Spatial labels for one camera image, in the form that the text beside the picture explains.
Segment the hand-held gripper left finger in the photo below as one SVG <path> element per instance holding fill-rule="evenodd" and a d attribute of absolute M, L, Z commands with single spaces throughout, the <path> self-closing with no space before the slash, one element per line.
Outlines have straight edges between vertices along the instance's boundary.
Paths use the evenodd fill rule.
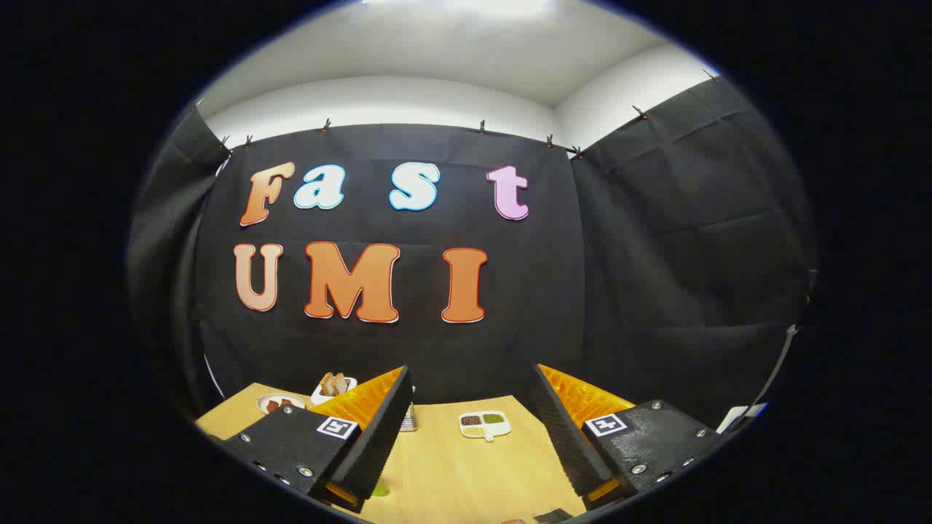
<path fill-rule="evenodd" d="M 382 477 L 412 397 L 409 369 L 400 366 L 320 407 L 280 405 L 218 444 L 303 497 L 360 513 Z"/>

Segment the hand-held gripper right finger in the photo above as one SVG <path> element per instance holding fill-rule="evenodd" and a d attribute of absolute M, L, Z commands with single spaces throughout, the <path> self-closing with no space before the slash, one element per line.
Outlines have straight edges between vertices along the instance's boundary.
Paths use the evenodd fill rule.
<path fill-rule="evenodd" d="M 675 480 L 722 441 L 716 429 L 665 400 L 634 404 L 543 364 L 534 375 L 540 421 L 586 510 Z"/>

